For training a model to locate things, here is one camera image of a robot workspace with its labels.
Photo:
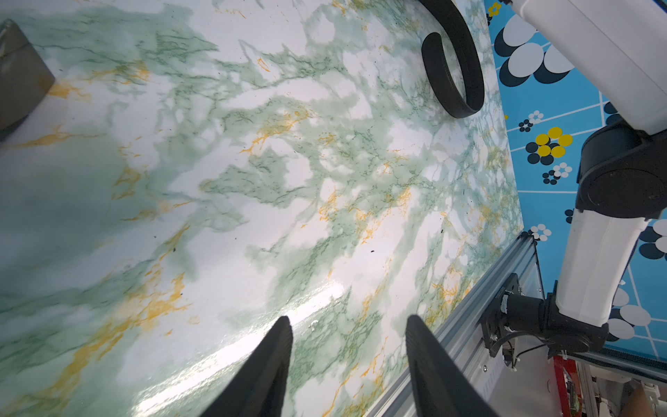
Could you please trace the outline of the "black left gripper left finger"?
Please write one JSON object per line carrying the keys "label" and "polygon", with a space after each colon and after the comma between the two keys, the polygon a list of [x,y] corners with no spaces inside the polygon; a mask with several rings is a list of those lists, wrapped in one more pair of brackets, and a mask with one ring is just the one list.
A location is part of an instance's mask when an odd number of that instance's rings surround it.
{"label": "black left gripper left finger", "polygon": [[285,401],[293,330],[277,319],[203,416],[280,416]]}

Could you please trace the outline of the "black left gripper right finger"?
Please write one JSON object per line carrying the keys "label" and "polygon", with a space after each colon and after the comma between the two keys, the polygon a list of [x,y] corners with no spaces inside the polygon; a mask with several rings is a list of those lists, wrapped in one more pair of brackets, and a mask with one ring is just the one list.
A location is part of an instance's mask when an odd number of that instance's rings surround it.
{"label": "black left gripper right finger", "polygon": [[407,319],[406,352],[418,416],[496,415],[416,314]]}

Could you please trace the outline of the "black leather belt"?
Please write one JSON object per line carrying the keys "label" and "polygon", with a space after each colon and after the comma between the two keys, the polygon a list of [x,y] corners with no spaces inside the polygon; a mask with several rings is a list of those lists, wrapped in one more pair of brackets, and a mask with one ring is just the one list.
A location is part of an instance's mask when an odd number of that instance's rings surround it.
{"label": "black leather belt", "polygon": [[1,141],[18,129],[56,79],[20,27],[1,22]]}
{"label": "black leather belt", "polygon": [[441,34],[432,32],[421,45],[422,61],[434,95],[450,116],[463,119],[478,113],[485,102],[484,76],[467,22],[450,0],[420,0],[437,20],[453,45],[460,66],[464,93],[460,93],[446,62]]}

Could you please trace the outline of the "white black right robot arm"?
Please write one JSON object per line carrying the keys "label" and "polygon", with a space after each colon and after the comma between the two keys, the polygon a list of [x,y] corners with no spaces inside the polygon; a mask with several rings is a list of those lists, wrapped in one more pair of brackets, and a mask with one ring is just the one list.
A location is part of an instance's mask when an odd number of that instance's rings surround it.
{"label": "white black right robot arm", "polygon": [[507,322],[553,349],[666,358],[666,4],[488,1],[545,292]]}

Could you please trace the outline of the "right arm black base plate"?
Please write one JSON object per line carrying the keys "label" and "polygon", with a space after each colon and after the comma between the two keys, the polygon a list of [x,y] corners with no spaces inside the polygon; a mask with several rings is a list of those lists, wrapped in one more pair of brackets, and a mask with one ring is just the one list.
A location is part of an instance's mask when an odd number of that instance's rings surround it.
{"label": "right arm black base plate", "polygon": [[511,273],[493,295],[479,322],[489,356],[496,358],[501,354],[505,365],[511,368],[514,367],[515,354],[511,335],[515,331],[510,328],[507,320],[507,297],[519,294],[519,276]]}

